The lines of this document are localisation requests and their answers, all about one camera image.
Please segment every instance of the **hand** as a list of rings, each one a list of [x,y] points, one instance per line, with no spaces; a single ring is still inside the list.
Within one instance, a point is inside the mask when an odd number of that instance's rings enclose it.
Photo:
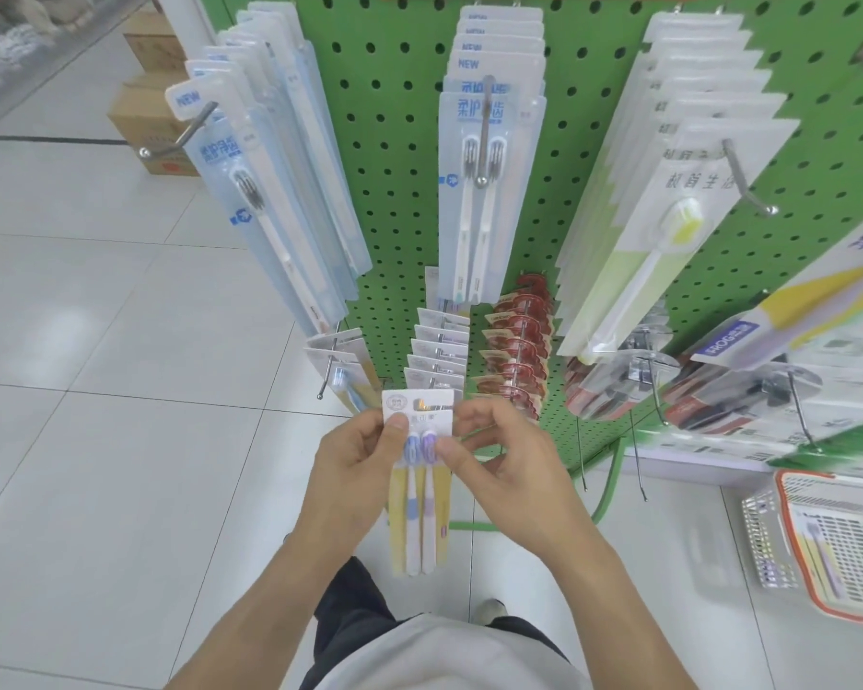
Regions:
[[[597,535],[553,440],[508,400],[461,402],[454,412],[454,433],[463,441],[439,438],[438,454],[492,523],[548,567],[570,547],[581,546],[583,537]],[[486,463],[473,456],[473,451],[496,444],[506,454]]]
[[[395,414],[385,426],[381,410],[371,409],[323,436],[294,536],[341,566],[384,509],[390,473],[408,435],[404,415]]]

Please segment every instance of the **black pants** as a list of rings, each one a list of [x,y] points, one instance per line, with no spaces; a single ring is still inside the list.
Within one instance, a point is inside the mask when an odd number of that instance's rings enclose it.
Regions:
[[[301,690],[313,690],[351,653],[406,622],[393,617],[371,574],[355,556],[338,570],[315,617],[314,665],[303,678]],[[543,632],[520,617],[496,617],[488,626],[536,639],[566,658]]]

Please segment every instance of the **white shirt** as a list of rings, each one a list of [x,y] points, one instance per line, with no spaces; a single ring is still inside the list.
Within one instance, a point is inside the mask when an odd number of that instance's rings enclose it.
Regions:
[[[419,615],[351,654],[319,690],[591,690],[571,663],[535,639]]]

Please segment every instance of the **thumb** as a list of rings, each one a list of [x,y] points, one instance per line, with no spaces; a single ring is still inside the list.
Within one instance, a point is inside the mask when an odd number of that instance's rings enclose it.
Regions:
[[[408,437],[409,419],[406,418],[405,414],[394,414],[387,420],[384,430],[381,431],[374,452],[368,458],[369,462],[393,467],[403,454],[403,446],[406,445]]]
[[[444,460],[444,464],[473,492],[480,504],[485,506],[483,502],[499,487],[499,480],[459,440],[442,436],[435,443],[435,451]]]

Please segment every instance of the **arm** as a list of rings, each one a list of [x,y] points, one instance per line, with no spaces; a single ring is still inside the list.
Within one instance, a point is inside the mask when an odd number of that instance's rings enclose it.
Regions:
[[[281,685],[323,592],[380,516],[407,435],[405,417],[384,427],[376,409],[320,441],[294,530],[169,690]]]
[[[597,690],[697,690],[640,598],[619,556],[592,523],[549,435],[500,397],[455,412],[442,459],[498,528],[540,557],[575,620]],[[499,444],[481,464],[472,452]]]

